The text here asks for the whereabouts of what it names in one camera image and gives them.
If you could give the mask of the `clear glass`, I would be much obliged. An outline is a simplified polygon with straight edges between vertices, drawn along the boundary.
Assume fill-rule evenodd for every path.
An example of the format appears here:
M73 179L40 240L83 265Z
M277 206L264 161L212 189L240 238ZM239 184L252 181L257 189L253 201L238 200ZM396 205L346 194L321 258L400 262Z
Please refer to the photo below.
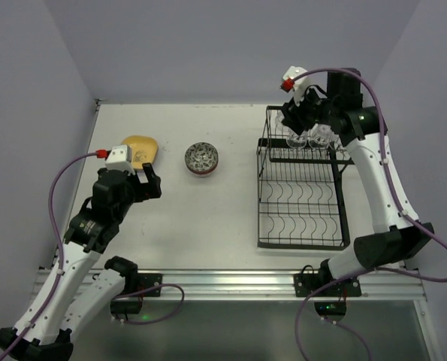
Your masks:
M276 131L282 134L287 133L287 127L283 124L283 121L285 120L285 117L282 112L278 112L275 117L275 128Z
M310 144L320 147L328 147L334 139L334 133L330 126L315 124L309 132Z
M346 148L343 145L341 139L339 137L335 137L331 144L330 144L330 148L332 150L334 150L335 152L341 152L341 153L345 153L346 152Z
M303 131L300 134L295 133L293 130L288 131L286 143L290 148L306 147L308 143L308 132Z

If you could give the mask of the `yellow plate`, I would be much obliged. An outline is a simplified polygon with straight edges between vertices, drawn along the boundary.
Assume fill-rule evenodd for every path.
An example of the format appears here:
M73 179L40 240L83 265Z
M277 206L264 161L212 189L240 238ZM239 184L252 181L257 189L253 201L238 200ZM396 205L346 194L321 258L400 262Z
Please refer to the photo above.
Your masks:
M159 148L154 138L143 135L128 136L121 145L131 148L131 165L136 172L142 172L145 163L153 164Z

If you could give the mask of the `green leaf bowl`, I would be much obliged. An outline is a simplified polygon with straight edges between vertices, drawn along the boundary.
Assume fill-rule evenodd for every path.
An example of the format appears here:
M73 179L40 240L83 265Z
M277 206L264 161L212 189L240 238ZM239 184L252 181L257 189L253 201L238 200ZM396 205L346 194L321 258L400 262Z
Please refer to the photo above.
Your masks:
M206 170L218 166L219 153L212 144L198 142L186 150L184 160L187 169Z

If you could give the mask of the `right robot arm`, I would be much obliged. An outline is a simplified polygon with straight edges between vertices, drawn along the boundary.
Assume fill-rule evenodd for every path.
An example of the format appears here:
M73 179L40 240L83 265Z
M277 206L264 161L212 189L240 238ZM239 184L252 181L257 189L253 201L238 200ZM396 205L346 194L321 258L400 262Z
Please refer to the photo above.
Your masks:
M281 89L291 93L280 122L293 145L329 144L337 138L354 162L366 193L373 233L356 238L349 250L326 259L318 286L409 259L429 242L433 228L421 223L400 182L389 149L388 129L377 99L364 106L362 89L375 93L353 68L325 68L327 87L311 83L311 71L291 66Z

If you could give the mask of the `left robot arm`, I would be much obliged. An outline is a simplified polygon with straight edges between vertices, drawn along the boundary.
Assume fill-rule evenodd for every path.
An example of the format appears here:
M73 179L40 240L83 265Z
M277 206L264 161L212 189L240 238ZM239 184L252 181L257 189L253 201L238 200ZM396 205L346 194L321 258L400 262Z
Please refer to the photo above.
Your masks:
M98 170L92 195L85 199L59 242L59 256L44 285L14 326L0 329L2 356L15 360L67 360L79 331L114 297L138 292L137 264L114 256L82 293L92 267L119 233L129 208L158 199L161 179L150 163L138 172Z

